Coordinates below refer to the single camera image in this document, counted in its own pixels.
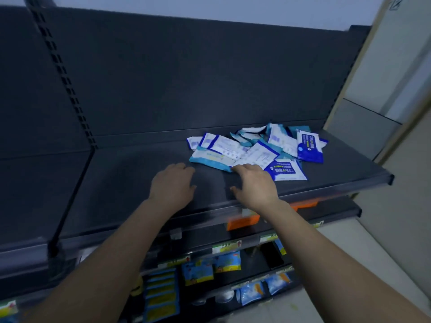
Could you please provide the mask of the person's right hand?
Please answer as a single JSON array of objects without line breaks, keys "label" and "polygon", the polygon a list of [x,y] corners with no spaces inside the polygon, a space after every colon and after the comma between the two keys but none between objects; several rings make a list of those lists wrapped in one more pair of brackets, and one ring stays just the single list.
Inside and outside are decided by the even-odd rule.
[{"label": "person's right hand", "polygon": [[246,194],[246,208],[265,215],[278,201],[277,189],[270,174],[256,164],[239,164],[231,168],[241,178],[240,189]]}]

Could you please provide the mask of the person's left hand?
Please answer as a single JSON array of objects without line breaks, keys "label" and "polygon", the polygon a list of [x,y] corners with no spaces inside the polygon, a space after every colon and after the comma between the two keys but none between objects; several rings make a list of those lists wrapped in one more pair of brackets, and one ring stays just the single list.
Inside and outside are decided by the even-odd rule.
[{"label": "person's left hand", "polygon": [[155,175],[150,186],[148,200],[157,208],[174,215],[190,202],[186,202],[186,185],[192,185],[191,180],[195,169],[184,163],[170,164]]}]

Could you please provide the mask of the person's left forearm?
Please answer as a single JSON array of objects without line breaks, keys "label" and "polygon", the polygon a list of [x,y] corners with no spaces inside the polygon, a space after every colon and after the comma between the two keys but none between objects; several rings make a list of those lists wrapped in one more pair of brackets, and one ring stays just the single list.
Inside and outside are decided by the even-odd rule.
[{"label": "person's left forearm", "polygon": [[162,226],[190,197],[148,198],[23,323],[116,323]]}]

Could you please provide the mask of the person's right forearm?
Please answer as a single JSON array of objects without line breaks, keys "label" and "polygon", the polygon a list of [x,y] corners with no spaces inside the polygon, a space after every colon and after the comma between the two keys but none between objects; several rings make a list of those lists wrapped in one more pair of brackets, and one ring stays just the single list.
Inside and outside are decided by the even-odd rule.
[{"label": "person's right forearm", "polygon": [[326,323],[431,323],[431,318],[295,212],[270,199],[256,212],[274,228]]}]

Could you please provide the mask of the large orange price tag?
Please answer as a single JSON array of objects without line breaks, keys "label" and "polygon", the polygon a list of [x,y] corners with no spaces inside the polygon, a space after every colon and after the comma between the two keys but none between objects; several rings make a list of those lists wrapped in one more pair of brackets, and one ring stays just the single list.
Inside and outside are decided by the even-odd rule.
[{"label": "large orange price tag", "polygon": [[233,231],[244,227],[256,225],[260,220],[260,216],[255,214],[249,217],[231,219],[226,224],[226,231]]}]

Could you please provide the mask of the dark grey lower shelf board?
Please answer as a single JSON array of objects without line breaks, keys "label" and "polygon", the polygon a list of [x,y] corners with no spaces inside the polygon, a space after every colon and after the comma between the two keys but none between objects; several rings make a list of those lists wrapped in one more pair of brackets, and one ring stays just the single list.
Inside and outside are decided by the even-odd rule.
[{"label": "dark grey lower shelf board", "polygon": [[[346,218],[360,217],[362,209],[349,197],[341,196],[320,201],[316,207],[299,209],[298,213],[311,225],[324,220],[324,224]],[[157,238],[143,261],[140,274],[159,271],[158,263],[191,255],[191,261],[218,256],[212,254],[212,246],[231,240],[242,240],[239,250],[259,245],[261,235],[276,233],[270,223],[260,218],[256,225],[226,231],[226,224],[217,224],[182,233],[180,240]]]}]

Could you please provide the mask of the pile of blue white wipe packets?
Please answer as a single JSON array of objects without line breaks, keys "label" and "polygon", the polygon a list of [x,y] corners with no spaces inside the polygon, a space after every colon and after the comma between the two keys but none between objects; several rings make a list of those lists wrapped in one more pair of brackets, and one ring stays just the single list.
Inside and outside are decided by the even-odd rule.
[{"label": "pile of blue white wipe packets", "polygon": [[245,127],[229,136],[205,133],[186,139],[193,151],[189,161],[232,172],[237,165],[257,165],[274,181],[307,181],[302,162],[322,164],[326,139],[308,126],[268,123]]}]

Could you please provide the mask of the wide dark grey shelf board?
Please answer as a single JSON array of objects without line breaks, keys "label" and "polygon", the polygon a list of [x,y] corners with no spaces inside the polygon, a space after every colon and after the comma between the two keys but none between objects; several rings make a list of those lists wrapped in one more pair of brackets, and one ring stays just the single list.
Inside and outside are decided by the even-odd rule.
[{"label": "wide dark grey shelf board", "polygon": [[[344,196],[380,185],[391,185],[394,175],[330,133],[323,148],[324,163],[302,163],[307,181],[276,181],[280,199],[307,203]],[[241,187],[236,173],[190,163],[186,141],[157,142],[97,150],[67,215],[59,241],[65,252],[102,243],[149,195],[153,177],[167,165],[184,162],[195,168],[191,203],[161,229],[204,228],[241,218],[242,206],[230,191]]]}]

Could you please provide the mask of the small orange price tag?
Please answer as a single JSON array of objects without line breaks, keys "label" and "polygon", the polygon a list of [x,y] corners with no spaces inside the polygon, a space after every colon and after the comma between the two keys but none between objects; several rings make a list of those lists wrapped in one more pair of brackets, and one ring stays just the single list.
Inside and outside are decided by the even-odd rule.
[{"label": "small orange price tag", "polygon": [[301,201],[301,202],[291,203],[290,206],[294,209],[294,211],[297,212],[299,209],[316,207],[318,205],[318,203],[319,203],[319,201],[309,200],[309,201]]}]

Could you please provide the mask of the blue yellow snack packet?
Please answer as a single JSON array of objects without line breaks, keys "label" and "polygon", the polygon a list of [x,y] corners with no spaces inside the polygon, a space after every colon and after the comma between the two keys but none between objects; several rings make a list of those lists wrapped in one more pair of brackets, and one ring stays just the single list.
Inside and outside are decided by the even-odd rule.
[{"label": "blue yellow snack packet", "polygon": [[224,273],[241,270],[240,251],[215,256],[213,258],[214,273]]},{"label": "blue yellow snack packet", "polygon": [[201,259],[182,264],[181,271],[186,287],[214,280],[213,261],[210,259]]}]

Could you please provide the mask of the blue white orange packet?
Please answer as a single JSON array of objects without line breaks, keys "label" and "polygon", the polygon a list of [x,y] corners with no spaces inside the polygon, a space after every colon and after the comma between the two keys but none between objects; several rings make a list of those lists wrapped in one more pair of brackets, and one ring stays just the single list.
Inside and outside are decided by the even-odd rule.
[{"label": "blue white orange packet", "polygon": [[239,289],[240,292],[240,303],[242,306],[246,306],[254,301],[260,300],[265,295],[265,289],[262,281],[256,281],[248,283]]},{"label": "blue white orange packet", "polygon": [[270,295],[275,295],[292,283],[292,279],[286,272],[276,273],[264,279]]}]

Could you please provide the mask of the stack of blue yellow packets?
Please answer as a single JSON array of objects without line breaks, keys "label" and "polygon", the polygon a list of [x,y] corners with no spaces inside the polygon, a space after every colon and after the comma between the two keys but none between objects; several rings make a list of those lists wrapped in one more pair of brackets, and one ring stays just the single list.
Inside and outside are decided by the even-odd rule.
[{"label": "stack of blue yellow packets", "polygon": [[146,276],[144,280],[143,323],[157,323],[179,315],[178,274],[166,268]]}]

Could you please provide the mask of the dark grey shelf back panel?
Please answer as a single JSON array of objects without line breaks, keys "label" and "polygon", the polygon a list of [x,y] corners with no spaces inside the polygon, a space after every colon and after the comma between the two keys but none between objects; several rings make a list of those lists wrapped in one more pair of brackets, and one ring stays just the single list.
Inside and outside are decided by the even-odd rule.
[{"label": "dark grey shelf back panel", "polygon": [[370,27],[46,8],[96,137],[328,117]]},{"label": "dark grey shelf back panel", "polygon": [[90,151],[24,7],[0,5],[0,158]]}]

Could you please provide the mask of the black slotted upright post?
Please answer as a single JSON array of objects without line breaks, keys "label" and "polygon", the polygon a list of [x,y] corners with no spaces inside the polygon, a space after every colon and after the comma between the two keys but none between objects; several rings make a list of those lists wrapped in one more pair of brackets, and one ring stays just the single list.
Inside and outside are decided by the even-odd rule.
[{"label": "black slotted upright post", "polygon": [[55,34],[53,34],[53,25],[49,22],[48,16],[46,14],[46,7],[49,5],[54,5],[54,2],[53,0],[24,0],[24,2],[44,40],[46,48],[57,71],[57,75],[62,82],[67,97],[78,119],[79,125],[82,128],[89,143],[91,152],[95,152],[99,149],[99,147],[97,146],[97,142],[91,131],[89,122],[85,117],[85,112],[73,85],[67,65],[65,64],[65,61],[61,55],[61,49],[58,46],[58,40],[56,39]]}]

